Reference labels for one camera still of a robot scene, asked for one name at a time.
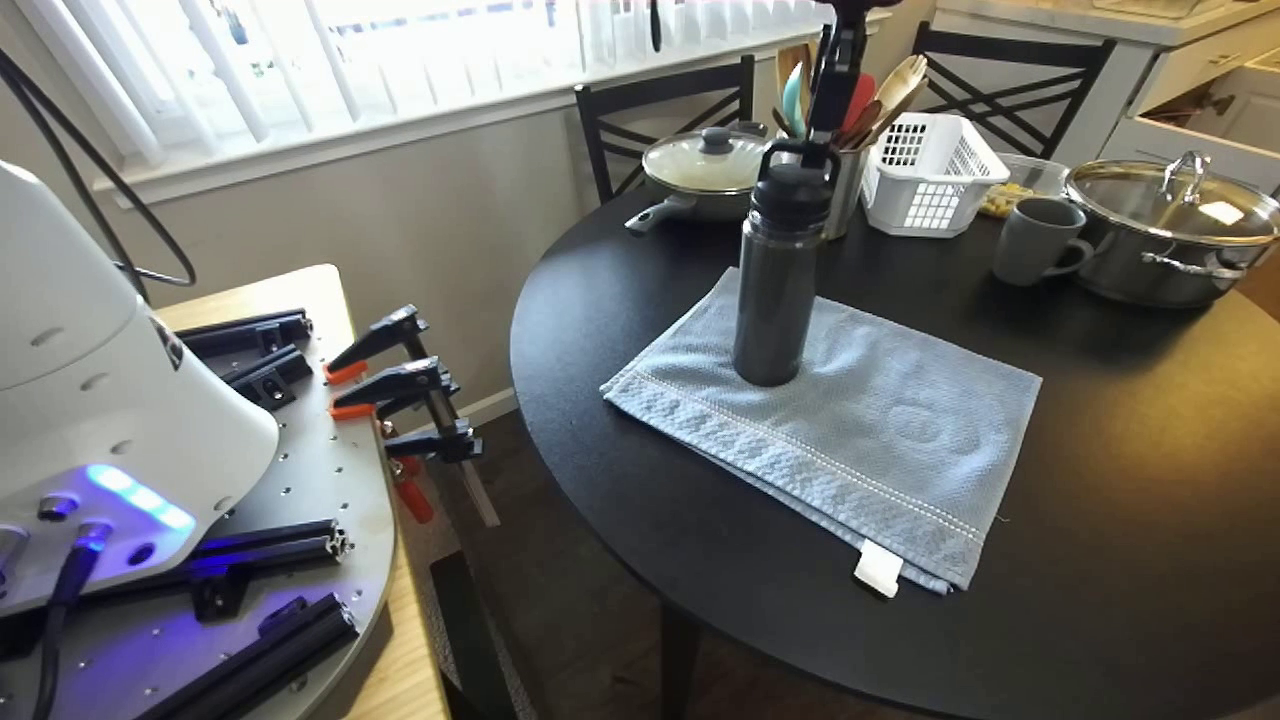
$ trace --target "window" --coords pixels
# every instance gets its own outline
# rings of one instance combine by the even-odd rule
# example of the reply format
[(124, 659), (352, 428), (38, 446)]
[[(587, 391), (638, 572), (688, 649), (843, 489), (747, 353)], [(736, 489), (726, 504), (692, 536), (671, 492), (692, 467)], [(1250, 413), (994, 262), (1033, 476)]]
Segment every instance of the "window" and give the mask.
[[(816, 0), (20, 0), (133, 167), (816, 30)], [(664, 50), (649, 44), (661, 9)]]

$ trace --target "cabinet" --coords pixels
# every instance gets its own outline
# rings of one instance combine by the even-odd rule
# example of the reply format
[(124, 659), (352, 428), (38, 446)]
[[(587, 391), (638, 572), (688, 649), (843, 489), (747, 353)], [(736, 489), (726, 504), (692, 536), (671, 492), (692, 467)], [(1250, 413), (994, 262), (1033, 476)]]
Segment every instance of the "cabinet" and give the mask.
[(1057, 158), (1167, 158), (1187, 148), (1256, 188), (1280, 182), (1280, 0), (1210, 0), (1191, 17), (1121, 17), (1045, 0), (939, 0), (935, 25), (1027, 34), (1114, 40)]

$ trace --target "mug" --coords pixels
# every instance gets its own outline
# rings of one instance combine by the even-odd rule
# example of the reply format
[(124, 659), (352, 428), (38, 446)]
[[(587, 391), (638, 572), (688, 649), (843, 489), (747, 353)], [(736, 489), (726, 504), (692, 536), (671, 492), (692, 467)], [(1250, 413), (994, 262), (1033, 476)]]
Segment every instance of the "mug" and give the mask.
[(1084, 221), (1084, 208), (1068, 198), (1025, 195), (1001, 228), (992, 275), (1027, 287), (1074, 273), (1093, 257), (1093, 242), (1078, 241)]

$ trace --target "wooden chair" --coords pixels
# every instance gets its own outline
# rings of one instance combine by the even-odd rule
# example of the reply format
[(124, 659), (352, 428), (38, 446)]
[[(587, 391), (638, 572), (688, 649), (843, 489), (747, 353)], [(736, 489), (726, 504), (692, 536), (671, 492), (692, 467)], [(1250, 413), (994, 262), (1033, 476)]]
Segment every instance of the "wooden chair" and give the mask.
[[(736, 65), (692, 69), (678, 75), (644, 75), (626, 84), (574, 86), (574, 112), (584, 125), (601, 203), (638, 180), (638, 154), (655, 139), (678, 136), (703, 125), (752, 118), (752, 75), (756, 75), (756, 61), (738, 57)], [(638, 125), (644, 115), (638, 106), (671, 112), (674, 101), (688, 101), (697, 115), (688, 115), (688, 106), (678, 104), (678, 118), (669, 131), (652, 131), (649, 125)]]
[[(1038, 44), (965, 34), (920, 25), (917, 50), (928, 57), (922, 112), (959, 112), (1013, 150), (1053, 154), (1070, 127), (1070, 115), (1078, 112), (1093, 80), (1109, 65), (1110, 40)], [(978, 80), (983, 69), (992, 75), (1015, 73), (1021, 80), (992, 86)]]

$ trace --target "white machine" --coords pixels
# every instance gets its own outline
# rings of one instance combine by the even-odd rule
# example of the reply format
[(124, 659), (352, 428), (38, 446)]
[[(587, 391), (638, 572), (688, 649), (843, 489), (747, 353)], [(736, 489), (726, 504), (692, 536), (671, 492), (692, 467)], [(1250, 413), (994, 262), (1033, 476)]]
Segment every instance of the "white machine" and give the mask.
[(48, 600), (82, 522), (111, 529), (89, 592), (179, 563), (274, 438), (77, 214), (0, 162), (0, 615)]

